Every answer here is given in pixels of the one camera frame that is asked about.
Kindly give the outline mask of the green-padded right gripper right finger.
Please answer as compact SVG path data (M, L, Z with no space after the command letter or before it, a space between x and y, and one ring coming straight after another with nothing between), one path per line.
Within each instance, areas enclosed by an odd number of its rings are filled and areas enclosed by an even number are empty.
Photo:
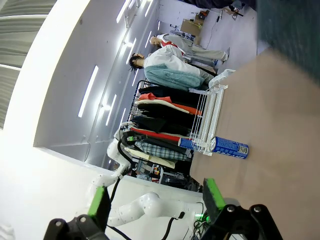
M213 178L203 180L202 197L210 224L200 240L230 240L232 235L240 235L244 240L283 240L265 205L244 209L227 204Z

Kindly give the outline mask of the black-haired mannequin white jacket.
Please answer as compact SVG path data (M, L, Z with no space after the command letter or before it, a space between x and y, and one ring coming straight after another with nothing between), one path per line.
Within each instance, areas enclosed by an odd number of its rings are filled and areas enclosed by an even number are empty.
M193 76L202 80L202 83L208 84L215 76L203 69L192 66L185 62L182 52L172 45L167 45L163 48L151 53L148 57L144 57L140 53L133 53L128 60L132 70L144 69L145 77L147 77L147 71L155 70L156 67L165 66L166 70L171 72L177 72L179 74L185 74Z

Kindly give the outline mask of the white plastic bag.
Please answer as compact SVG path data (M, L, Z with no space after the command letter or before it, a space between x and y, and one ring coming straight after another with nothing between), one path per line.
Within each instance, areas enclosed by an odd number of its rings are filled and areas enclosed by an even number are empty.
M226 79L228 76L230 76L232 73L234 73L236 70L233 69L225 69L222 73L215 76L213 79L211 79L208 83L208 87L211 88L215 85L221 84L221 82Z

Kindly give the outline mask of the bald mannequin grey clothes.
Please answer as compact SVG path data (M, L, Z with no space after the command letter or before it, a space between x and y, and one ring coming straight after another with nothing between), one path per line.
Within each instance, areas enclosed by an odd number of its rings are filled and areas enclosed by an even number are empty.
M176 34L165 33L157 36L154 35L150 38L149 41L152 45L159 45L162 48L165 46L176 47L182 52L183 55L205 58L212 61L220 60L222 62L227 61L229 58L229 50L223 51L204 49L202 47L194 45L189 40Z

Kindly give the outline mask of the brown cardboard box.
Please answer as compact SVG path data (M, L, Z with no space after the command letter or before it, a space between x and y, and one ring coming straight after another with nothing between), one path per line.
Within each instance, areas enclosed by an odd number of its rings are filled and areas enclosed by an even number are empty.
M201 24L197 24L194 21L183 19L180 31L197 37L200 36L202 27Z

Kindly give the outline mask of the blue Pocari Sweat can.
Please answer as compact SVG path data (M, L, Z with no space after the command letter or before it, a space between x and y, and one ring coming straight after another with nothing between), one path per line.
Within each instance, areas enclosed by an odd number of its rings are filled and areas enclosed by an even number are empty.
M178 146L193 151L199 151L201 149L201 147L197 143L188 138L180 138L178 140Z
M234 158L246 159L249 154L249 146L244 143L215 136L213 141L213 153L218 153Z

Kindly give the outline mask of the white ceiling light strip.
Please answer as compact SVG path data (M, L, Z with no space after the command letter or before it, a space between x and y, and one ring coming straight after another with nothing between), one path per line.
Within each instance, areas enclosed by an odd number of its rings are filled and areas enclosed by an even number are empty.
M135 37L134 40L133 40L133 42L129 42L129 43L127 44L127 46L130 48L130 51L129 51L129 54L128 54L127 59L126 59L126 64L129 63L129 60L130 60L130 58L131 58L131 56L132 56L132 54L133 54L133 50L134 50L134 48L135 48L136 42L137 42L137 38Z
M129 4L130 4L130 2L131 2L131 0L125 0L125 2L123 3L123 5L122 5L122 7L121 7L121 9L120 9L117 17L116 17L116 23L117 23L117 24L120 22L123 14L124 14L124 12L125 12L125 10L127 9L127 7L128 7Z
M90 76L87 88L85 90L85 93L84 93L84 96L83 96L79 111L78 111L78 115L77 116L79 118L81 118L83 116L83 113L84 113L84 110L85 110L85 107L86 107L86 104L87 104L87 101L88 101L90 92L92 90L93 84L95 82L95 79L96 79L98 71L99 71L99 67L97 65L95 65L94 69L92 71L92 74Z
M109 108L108 108L108 116L107 116L107 119L106 119L106 122L105 122L105 125L106 125L106 126L108 126L108 124L109 124L109 121L110 121L110 118L111 118L111 115L112 115L112 111L113 111L113 108L114 108L116 99L117 99L117 95L115 94L115 95L113 96L112 103L111 103L111 105L110 105Z

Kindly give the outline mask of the teal fleece garment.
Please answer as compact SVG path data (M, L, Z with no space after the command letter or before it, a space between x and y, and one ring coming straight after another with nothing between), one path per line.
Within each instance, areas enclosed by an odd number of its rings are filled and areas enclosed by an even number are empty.
M198 89L205 81L200 76L170 69L165 64L145 67L144 75L150 83L185 92L189 89Z

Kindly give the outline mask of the rack of hanging clothes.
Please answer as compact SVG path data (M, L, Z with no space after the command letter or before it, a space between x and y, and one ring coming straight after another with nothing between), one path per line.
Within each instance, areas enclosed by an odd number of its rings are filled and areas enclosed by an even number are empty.
M188 161L180 139L192 140L200 131L210 92L183 91L141 80L131 104L132 131L159 148L157 157L167 161Z

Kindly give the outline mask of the green-padded right gripper left finger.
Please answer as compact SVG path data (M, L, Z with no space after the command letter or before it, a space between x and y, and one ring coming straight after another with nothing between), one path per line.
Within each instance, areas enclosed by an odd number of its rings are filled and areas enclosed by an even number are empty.
M52 219L43 240L110 240L106 227L111 211L111 201L105 186L97 188L87 214L81 214L67 222Z

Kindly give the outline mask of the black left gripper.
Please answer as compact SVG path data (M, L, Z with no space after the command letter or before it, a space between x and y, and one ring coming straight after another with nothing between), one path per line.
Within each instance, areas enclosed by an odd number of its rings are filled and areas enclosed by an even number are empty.
M148 137L145 134L139 134L134 131L126 131L122 133L121 140L126 144L134 144L137 141L142 141Z

